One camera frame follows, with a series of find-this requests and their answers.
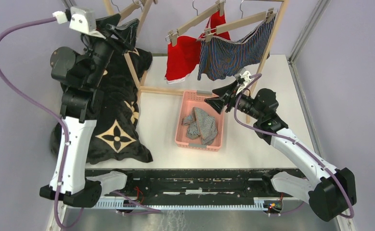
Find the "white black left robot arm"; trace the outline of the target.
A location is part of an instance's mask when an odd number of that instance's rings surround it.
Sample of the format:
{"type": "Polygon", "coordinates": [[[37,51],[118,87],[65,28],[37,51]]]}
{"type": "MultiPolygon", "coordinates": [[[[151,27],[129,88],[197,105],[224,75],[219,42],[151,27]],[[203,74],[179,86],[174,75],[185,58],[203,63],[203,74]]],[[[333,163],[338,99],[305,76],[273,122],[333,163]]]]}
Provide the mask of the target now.
{"type": "Polygon", "coordinates": [[[70,26],[91,41],[83,54],[59,47],[50,58],[51,76],[65,86],[60,114],[61,138],[55,172],[41,197],[80,208],[94,207],[103,194],[114,190],[121,173],[86,178],[85,165],[91,136],[103,102],[99,85],[115,51],[126,53],[136,45],[139,19],[120,25],[120,15],[100,19],[73,13],[70,26]]]}

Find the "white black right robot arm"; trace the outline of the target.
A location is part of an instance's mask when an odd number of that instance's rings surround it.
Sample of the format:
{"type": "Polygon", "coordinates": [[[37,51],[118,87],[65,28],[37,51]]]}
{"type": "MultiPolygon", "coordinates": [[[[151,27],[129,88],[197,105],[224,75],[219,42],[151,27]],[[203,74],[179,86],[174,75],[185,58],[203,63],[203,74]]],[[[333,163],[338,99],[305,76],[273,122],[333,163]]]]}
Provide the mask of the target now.
{"type": "Polygon", "coordinates": [[[348,168],[339,169],[304,145],[289,126],[278,116],[276,93],[260,89],[255,97],[244,95],[238,82],[213,90],[215,97],[205,99],[217,113],[240,111],[256,120],[249,126],[268,145],[283,153],[305,176],[299,178],[285,171],[266,174],[261,189],[267,196],[288,194],[310,206],[323,221],[337,216],[353,218],[357,202],[355,176],[348,168]]]}

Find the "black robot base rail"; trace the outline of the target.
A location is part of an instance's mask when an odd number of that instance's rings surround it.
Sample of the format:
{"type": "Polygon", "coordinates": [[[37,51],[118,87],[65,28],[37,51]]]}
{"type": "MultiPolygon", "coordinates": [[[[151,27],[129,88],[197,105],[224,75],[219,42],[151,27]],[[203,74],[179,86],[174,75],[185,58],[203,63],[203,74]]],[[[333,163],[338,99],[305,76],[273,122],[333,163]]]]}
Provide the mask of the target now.
{"type": "Polygon", "coordinates": [[[126,169],[121,190],[103,195],[97,209],[118,212],[241,210],[289,214],[304,203],[263,181],[271,169],[126,169]]]}

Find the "grey striped underwear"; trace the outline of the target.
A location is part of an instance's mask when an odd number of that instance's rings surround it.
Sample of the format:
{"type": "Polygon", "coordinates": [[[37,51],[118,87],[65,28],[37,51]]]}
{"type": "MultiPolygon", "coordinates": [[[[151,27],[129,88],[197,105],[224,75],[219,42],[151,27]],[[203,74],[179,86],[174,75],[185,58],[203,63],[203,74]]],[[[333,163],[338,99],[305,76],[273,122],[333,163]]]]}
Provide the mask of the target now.
{"type": "Polygon", "coordinates": [[[193,107],[181,124],[188,127],[186,137],[191,140],[200,139],[202,145],[211,145],[218,135],[215,117],[198,107],[193,107]]]}

